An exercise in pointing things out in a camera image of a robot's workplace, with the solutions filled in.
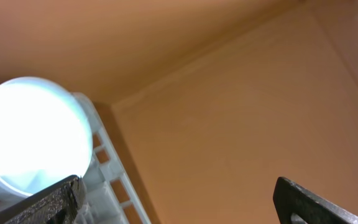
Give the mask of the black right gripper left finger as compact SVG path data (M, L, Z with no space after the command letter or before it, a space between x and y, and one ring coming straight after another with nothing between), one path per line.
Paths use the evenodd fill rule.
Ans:
M85 194L83 179L71 175L0 211L0 224L72 224Z

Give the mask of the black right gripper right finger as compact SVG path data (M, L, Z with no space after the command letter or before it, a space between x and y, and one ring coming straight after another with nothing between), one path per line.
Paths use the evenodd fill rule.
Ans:
M286 177L277 179L273 203L281 224L358 224L357 215Z

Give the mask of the light blue bowl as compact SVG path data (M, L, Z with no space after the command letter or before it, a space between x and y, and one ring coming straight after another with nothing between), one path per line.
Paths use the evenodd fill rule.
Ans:
M0 194L26 198L90 166L88 117L66 89L43 78L0 84Z

